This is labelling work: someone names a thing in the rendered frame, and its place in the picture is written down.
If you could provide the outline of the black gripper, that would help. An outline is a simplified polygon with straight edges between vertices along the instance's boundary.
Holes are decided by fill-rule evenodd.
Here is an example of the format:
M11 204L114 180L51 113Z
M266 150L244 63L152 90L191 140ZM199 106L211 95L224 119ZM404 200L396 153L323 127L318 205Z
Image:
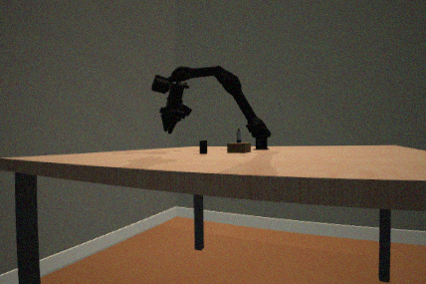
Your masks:
M166 100L166 107L160 108L159 112L161 113L164 131L168 131L168 133L171 134L176 123L181 121L181 119L185 119L185 113L181 112L181 110L177 111L179 103L183 102L181 101L182 98L168 95Z

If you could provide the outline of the brown square block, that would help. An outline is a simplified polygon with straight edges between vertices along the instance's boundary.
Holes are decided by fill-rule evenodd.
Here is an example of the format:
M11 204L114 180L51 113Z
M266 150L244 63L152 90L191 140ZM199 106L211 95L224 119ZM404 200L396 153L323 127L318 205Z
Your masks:
M227 152L229 153L251 152L251 144L250 143L227 143Z

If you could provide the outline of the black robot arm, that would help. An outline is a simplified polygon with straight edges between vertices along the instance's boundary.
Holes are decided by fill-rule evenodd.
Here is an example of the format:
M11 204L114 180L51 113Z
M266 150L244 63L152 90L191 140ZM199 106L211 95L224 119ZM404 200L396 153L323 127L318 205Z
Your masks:
M246 128L249 130L249 133L252 134L252 137L256 138L256 148L254 149L269 149L268 138L271 137L272 133L268 130L266 124L255 115L253 109L242 92L239 78L221 66L203 68L179 66L171 72L171 76L168 78L156 75L152 84L152 90L162 94L165 94L169 91L169 95L182 98L184 88L189 89L189 86L187 83L179 82L191 78L207 76L215 76L223 88L234 97L235 101L248 121ZM172 82L176 82L176 84Z

